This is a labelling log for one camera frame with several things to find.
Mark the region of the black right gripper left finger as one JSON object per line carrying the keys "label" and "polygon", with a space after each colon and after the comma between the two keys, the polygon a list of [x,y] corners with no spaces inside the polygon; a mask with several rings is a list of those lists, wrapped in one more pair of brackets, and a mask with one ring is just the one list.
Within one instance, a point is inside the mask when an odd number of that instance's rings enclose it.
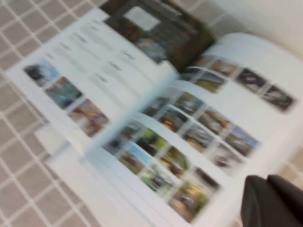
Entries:
{"label": "black right gripper left finger", "polygon": [[303,206],[287,206],[267,178],[249,175],[243,190],[241,220],[244,227],[302,227]]}

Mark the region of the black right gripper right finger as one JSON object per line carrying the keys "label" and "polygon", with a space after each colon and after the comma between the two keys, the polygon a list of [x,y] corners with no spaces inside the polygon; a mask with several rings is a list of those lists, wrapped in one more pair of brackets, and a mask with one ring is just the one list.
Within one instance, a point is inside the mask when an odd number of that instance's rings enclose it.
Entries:
{"label": "black right gripper right finger", "polygon": [[303,191],[278,175],[269,175],[267,182],[287,206],[302,206]]}

